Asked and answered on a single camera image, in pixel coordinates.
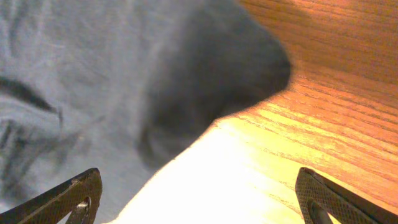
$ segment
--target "wooden table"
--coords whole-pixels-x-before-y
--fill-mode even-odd
[[[303,223],[303,166],[398,213],[398,1],[241,2],[289,51],[291,86],[217,121],[120,222]]]

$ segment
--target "black object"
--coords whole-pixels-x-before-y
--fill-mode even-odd
[[[301,168],[295,190],[306,224],[398,223],[398,216],[359,197],[308,168]]]
[[[99,170],[88,169],[46,193],[0,214],[0,223],[58,223],[72,212],[67,224],[92,224],[101,194]]]

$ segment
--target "brown wood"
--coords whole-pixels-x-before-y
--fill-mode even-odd
[[[398,214],[398,1],[241,2],[289,51],[291,86],[217,121],[119,221],[303,223],[303,166]]]

